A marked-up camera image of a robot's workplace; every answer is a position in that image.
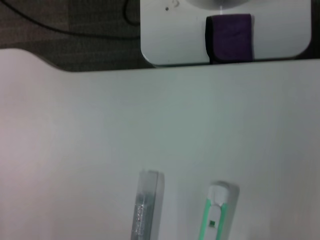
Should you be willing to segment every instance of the transparent tube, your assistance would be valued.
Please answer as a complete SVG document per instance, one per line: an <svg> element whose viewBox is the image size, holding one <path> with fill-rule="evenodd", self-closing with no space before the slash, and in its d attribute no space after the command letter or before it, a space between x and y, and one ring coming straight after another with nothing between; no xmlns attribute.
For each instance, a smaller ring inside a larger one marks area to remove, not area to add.
<svg viewBox="0 0 320 240"><path fill-rule="evenodd" d="M150 240L157 182L157 172L140 172L135 197L131 240Z"/></svg>

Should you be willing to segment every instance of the black cable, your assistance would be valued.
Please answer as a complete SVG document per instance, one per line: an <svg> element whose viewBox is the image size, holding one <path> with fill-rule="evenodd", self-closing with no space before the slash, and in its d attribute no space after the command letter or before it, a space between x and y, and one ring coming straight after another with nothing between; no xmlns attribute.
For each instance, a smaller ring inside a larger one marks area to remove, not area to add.
<svg viewBox="0 0 320 240"><path fill-rule="evenodd" d="M28 20L29 22L38 25L42 28L45 28L47 30L53 31L53 32L57 32L60 34L66 34L66 35L71 35L71 36L75 36L75 37L85 37L85 38L96 38L96 39L108 39L108 40L123 40L123 41L128 41L128 40L138 40L140 39L140 36L112 36L112 35L102 35L102 34L93 34L93 33L81 33L81 32L74 32L74 31L66 31L66 30L62 30L59 28L55 28L53 26L49 26L46 25L44 23L41 23L27 15L25 15L23 12L19 11L18 9L16 9L15 7L13 7L12 5L10 5L8 2L6 2L5 0L0 0L0 2L5 5L8 9L10 9L11 11L13 11L14 13L18 14L20 17Z"/></svg>
<svg viewBox="0 0 320 240"><path fill-rule="evenodd" d="M127 7L128 7L129 0L124 0L123 6L122 6L122 17L125 20L125 22L131 26L140 26L140 22L138 21L131 21L127 16Z"/></svg>

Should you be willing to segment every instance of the white and green object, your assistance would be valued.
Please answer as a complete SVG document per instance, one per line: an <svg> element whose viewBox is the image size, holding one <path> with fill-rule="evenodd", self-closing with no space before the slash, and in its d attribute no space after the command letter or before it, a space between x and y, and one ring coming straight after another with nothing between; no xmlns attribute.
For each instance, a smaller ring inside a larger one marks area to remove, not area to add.
<svg viewBox="0 0 320 240"><path fill-rule="evenodd" d="M223 183L209 188L198 240L221 240L228 210L229 187Z"/></svg>

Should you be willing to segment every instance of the gray carpet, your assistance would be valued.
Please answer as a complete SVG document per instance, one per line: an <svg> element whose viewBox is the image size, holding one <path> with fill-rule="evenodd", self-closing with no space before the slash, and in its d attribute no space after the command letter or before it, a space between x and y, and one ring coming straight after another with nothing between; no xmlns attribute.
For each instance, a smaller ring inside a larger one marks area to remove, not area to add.
<svg viewBox="0 0 320 240"><path fill-rule="evenodd" d="M138 36L140 28L122 18L124 0L7 0L38 21L64 30ZM138 21L139 1L129 0L128 15ZM312 41L298 59L320 58L320 0L312 1ZM72 72L144 69L152 66L140 51L140 41L73 37L24 20L0 3L0 48L32 52L56 67Z"/></svg>

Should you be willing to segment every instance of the green stripe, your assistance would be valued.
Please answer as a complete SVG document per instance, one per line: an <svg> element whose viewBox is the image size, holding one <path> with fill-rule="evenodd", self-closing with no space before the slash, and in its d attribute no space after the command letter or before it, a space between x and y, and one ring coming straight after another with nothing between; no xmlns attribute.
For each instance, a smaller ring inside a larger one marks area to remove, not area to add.
<svg viewBox="0 0 320 240"><path fill-rule="evenodd" d="M211 201L210 201L210 199L207 198L206 202L205 202L202 224L201 224L200 234L199 234L198 240L205 239L205 233L206 233L206 227L207 227L207 221L208 221L210 207L211 207Z"/></svg>
<svg viewBox="0 0 320 240"><path fill-rule="evenodd" d="M221 238L222 229L224 227L224 222L225 222L225 218L226 218L226 213L227 213L227 204L224 203L224 204L222 204L222 207L221 207L220 221L219 221L218 232L216 234L215 240L220 240L220 238Z"/></svg>

